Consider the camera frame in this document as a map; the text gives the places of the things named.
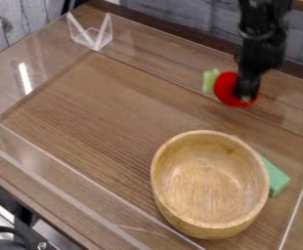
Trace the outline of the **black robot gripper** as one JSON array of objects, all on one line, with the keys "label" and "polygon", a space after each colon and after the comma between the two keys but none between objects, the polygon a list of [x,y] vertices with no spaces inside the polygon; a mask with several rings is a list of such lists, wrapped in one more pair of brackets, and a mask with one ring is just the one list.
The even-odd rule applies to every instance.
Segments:
[{"label": "black robot gripper", "polygon": [[238,54],[239,77],[235,96],[243,102],[257,99],[261,76],[281,67],[286,54],[288,21],[293,0],[238,0],[239,34],[243,38]]}]

